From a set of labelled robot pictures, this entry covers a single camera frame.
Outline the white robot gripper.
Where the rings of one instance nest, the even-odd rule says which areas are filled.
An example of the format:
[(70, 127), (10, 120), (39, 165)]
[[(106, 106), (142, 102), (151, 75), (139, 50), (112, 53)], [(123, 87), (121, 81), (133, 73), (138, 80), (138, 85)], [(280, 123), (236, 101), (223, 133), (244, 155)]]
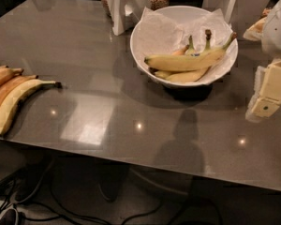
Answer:
[[(273, 6), (263, 25), (262, 50), (272, 58), (281, 58), (281, 0)], [(255, 73), (254, 94), (245, 119), (258, 123), (261, 117), (272, 116), (281, 106), (281, 59), (274, 59), (267, 67), (258, 67)]]

